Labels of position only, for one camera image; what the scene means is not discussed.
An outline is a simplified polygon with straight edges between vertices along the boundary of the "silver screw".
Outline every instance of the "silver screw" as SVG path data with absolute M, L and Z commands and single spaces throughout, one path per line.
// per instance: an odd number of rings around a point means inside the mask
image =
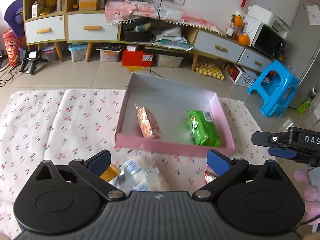
M 108 192 L 108 197 L 112 199 L 123 197 L 123 192 L 120 190 L 111 190 Z
M 196 191 L 196 196 L 198 198 L 207 198 L 207 197 L 210 197 L 210 195 L 211 195 L 211 192 L 209 190 L 201 189 Z

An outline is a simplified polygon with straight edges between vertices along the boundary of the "clear plastic bag of nuts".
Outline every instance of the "clear plastic bag of nuts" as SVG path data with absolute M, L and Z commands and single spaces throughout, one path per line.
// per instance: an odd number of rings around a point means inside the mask
M 145 138 L 161 139 L 162 132 L 154 115 L 144 106 L 136 105 L 136 116 Z

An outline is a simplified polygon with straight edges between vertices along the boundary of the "clear plastic bin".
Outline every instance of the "clear plastic bin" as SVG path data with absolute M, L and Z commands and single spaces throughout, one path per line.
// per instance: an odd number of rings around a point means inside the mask
M 58 59 L 58 55 L 54 46 L 47 47 L 41 52 L 42 58 L 47 59 L 48 61 L 54 61 Z
M 118 62 L 119 52 L 100 50 L 100 61 Z
M 71 52 L 71 59 L 73 62 L 85 60 L 85 55 L 87 53 L 87 44 L 72 43 L 69 45 L 68 50 Z
M 180 67 L 183 57 L 174 57 L 167 55 L 156 55 L 156 66 L 157 67 Z

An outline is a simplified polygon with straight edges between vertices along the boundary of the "cherry print tablecloth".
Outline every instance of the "cherry print tablecloth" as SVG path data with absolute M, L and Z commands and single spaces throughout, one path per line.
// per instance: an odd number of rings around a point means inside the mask
M 0 229 L 11 238 L 20 232 L 13 202 L 40 161 L 67 164 L 109 149 L 112 163 L 121 168 L 137 150 L 117 148 L 114 132 L 124 90 L 18 91 L 0 119 Z M 266 148 L 252 145 L 260 130 L 240 101 L 220 98 L 234 141 L 231 158 L 263 164 Z M 190 193 L 204 184 L 205 158 L 149 153 L 172 190 Z

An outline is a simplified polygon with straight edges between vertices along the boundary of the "pink cardboard box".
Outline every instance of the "pink cardboard box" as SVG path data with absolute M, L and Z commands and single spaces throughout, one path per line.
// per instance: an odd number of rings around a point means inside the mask
M 144 138 L 136 118 L 136 105 L 148 108 L 163 133 L 161 140 Z M 195 145 L 188 123 L 188 110 L 210 112 L 221 147 Z M 206 157 L 214 148 L 230 156 L 235 145 L 218 95 L 201 87 L 159 77 L 132 73 L 116 128 L 116 146 L 145 151 Z

